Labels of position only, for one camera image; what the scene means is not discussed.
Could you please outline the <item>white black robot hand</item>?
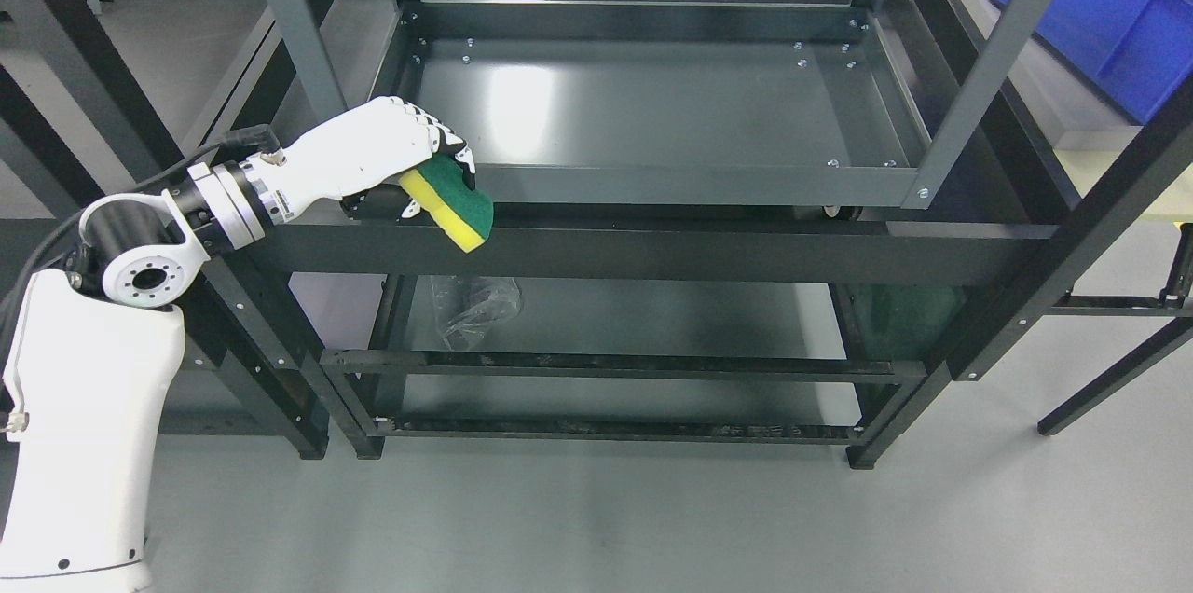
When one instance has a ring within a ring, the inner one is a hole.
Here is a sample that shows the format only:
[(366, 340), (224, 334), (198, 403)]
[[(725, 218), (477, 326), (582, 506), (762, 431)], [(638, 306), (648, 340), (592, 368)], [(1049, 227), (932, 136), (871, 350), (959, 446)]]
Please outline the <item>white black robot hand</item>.
[(435, 156), (449, 157), (465, 189), (476, 189), (472, 149), (459, 134), (416, 104), (382, 95), (324, 121), (277, 155), (252, 155), (251, 167), (291, 222), (317, 200), (366, 192)]

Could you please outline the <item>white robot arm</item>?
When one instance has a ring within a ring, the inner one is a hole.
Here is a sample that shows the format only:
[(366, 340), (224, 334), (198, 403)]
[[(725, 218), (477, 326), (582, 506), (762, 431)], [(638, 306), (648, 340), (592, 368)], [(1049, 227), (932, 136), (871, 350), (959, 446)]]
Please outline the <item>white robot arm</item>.
[(5, 592), (149, 592), (146, 505), (157, 427), (185, 356), (175, 299), (223, 231), (260, 240), (284, 206), (264, 154), (208, 165), (214, 146), (64, 220), (33, 251), (4, 325), (19, 446), (4, 524)]

